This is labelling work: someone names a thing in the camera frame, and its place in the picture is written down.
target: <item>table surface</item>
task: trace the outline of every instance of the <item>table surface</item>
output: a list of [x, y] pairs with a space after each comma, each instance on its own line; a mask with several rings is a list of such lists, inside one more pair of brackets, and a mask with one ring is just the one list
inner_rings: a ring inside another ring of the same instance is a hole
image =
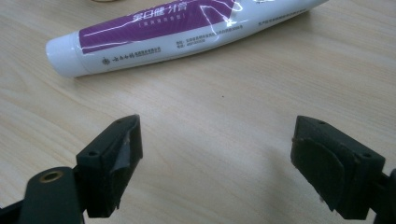
[[0, 1], [0, 206], [139, 114], [144, 158], [109, 219], [87, 223], [372, 223], [331, 212], [290, 162], [298, 115], [396, 167], [396, 2], [331, 0], [232, 44], [60, 77], [46, 43], [164, 0]]

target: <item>wood grain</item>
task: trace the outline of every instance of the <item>wood grain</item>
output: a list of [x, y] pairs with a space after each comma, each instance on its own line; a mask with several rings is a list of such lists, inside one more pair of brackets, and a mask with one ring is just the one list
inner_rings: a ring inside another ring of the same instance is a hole
[[63, 78], [46, 43], [166, 1], [0, 2], [0, 206], [139, 114], [144, 159], [111, 218], [87, 223], [345, 221], [290, 163], [297, 115], [328, 121], [396, 167], [396, 2], [332, 0], [230, 45]]

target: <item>toothpaste tube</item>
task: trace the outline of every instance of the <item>toothpaste tube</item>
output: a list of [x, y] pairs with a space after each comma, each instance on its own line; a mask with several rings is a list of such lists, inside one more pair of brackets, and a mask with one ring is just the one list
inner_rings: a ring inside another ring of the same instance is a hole
[[49, 41], [64, 77], [79, 77], [184, 57], [233, 42], [327, 0], [179, 0]]

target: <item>label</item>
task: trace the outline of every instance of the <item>label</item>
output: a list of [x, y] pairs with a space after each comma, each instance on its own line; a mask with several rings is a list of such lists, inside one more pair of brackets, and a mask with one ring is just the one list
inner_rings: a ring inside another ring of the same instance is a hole
[[234, 0], [180, 0], [106, 21], [78, 33], [84, 54], [227, 21]]

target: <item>wooden table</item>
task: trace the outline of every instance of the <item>wooden table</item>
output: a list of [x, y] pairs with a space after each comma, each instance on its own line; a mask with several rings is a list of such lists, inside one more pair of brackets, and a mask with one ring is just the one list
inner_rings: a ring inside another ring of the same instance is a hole
[[396, 167], [396, 2], [331, 0], [190, 57], [64, 78], [57, 36], [164, 0], [0, 2], [0, 206], [139, 114], [144, 158], [109, 219], [87, 223], [345, 221], [290, 163], [297, 115], [322, 119]]

